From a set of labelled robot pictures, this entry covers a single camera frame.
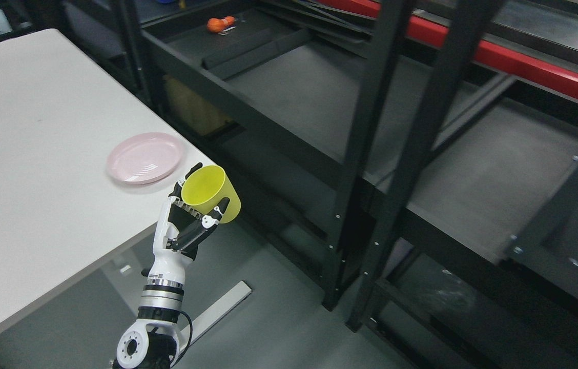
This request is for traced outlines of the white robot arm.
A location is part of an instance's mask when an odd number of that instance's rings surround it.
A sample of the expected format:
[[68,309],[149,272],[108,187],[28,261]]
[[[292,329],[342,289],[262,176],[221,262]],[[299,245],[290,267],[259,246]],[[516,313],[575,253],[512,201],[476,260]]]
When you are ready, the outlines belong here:
[[189,349],[194,325],[182,309],[183,285],[150,279],[134,323],[122,334],[110,368],[172,368]]

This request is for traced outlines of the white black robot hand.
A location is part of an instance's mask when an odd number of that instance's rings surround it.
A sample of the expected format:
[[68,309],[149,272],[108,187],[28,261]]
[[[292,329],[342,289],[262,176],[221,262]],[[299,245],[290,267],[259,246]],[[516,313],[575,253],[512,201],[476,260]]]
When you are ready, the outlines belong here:
[[181,189],[186,179],[204,166],[201,162],[196,163],[176,182],[162,204],[153,238],[155,261],[151,268],[143,272],[147,278],[146,284],[150,279],[160,279],[184,285],[186,269],[197,257],[200,243],[214,233],[218,225],[223,224],[220,221],[222,212],[230,202],[228,198],[223,198],[206,214],[199,213],[181,198]]

